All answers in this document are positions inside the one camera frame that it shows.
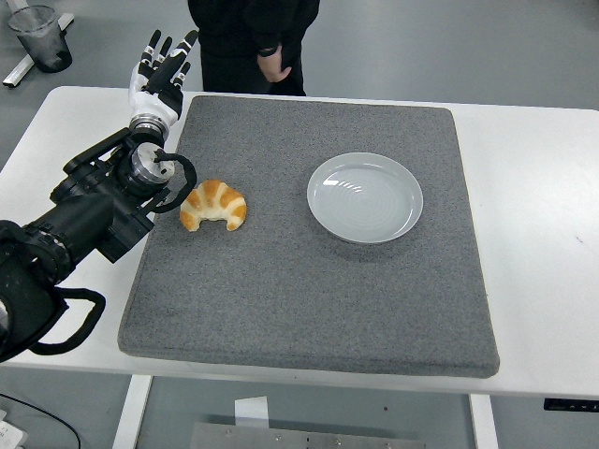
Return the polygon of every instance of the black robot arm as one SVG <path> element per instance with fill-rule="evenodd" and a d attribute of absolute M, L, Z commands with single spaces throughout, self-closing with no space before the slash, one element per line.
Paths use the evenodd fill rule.
<path fill-rule="evenodd" d="M 152 61 L 159 37 L 156 31 L 134 69 L 129 126 L 65 165 L 67 177 L 51 193 L 54 208 L 23 227 L 0 221 L 0 362 L 26 349 L 55 355 L 79 346 L 106 301 L 91 290 L 57 285 L 95 249 L 112 263 L 119 260 L 153 228 L 149 213 L 177 208 L 197 183 L 194 166 L 162 148 L 181 116 L 181 87 L 189 70 L 183 61 L 197 33 L 190 32 L 167 56 L 168 38 Z M 166 202 L 173 161 L 183 165 L 185 185 Z M 39 342 L 68 308 L 66 299 L 86 299 L 94 306 L 66 341 Z"/>

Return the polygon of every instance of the gray pad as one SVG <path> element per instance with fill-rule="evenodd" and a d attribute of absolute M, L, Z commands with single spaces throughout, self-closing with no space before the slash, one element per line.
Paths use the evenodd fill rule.
<path fill-rule="evenodd" d="M 228 365 L 489 377 L 499 356 L 447 109 L 196 97 L 178 152 L 246 197 L 186 231 L 158 216 L 121 324 L 130 355 Z M 376 152 L 419 181 L 416 226 L 357 245 L 313 217 L 308 180 Z"/>

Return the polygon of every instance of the croissant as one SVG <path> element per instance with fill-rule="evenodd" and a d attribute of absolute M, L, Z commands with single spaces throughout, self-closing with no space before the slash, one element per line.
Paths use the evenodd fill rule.
<path fill-rule="evenodd" d="M 226 220 L 226 229 L 234 231 L 247 215 L 243 195 L 219 180 L 206 180 L 181 204 L 179 219 L 185 229 L 197 231 L 202 220 Z"/>

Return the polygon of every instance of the white plate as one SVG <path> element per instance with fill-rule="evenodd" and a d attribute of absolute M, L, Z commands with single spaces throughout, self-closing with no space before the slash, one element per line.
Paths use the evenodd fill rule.
<path fill-rule="evenodd" d="M 371 152 L 329 159 L 308 182 L 312 214 L 335 236 L 382 243 L 408 232 L 420 218 L 423 198 L 407 168 Z"/>

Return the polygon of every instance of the person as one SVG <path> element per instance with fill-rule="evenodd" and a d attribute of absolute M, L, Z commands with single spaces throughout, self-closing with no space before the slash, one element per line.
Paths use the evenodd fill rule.
<path fill-rule="evenodd" d="M 301 41 L 319 0 L 188 0 L 204 91 L 305 96 Z"/>

